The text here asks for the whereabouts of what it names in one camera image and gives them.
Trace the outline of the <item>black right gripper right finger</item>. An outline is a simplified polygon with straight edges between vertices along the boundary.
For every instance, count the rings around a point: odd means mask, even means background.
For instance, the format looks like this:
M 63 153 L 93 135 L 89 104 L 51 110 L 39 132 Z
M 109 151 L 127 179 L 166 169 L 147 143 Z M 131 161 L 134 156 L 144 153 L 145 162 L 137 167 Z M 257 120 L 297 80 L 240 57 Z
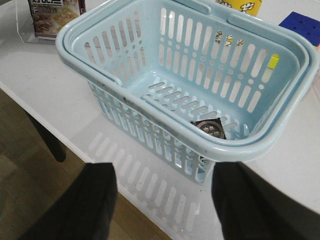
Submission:
M 242 162 L 213 167 L 211 196 L 225 240 L 318 240 L 320 215 Z

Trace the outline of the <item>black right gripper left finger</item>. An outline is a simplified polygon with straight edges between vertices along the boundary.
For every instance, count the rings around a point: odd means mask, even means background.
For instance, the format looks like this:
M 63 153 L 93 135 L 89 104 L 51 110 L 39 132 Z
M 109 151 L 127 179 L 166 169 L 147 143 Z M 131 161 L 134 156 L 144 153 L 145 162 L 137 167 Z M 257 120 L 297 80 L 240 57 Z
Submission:
M 106 240 L 118 196 L 112 163 L 87 163 L 21 240 Z

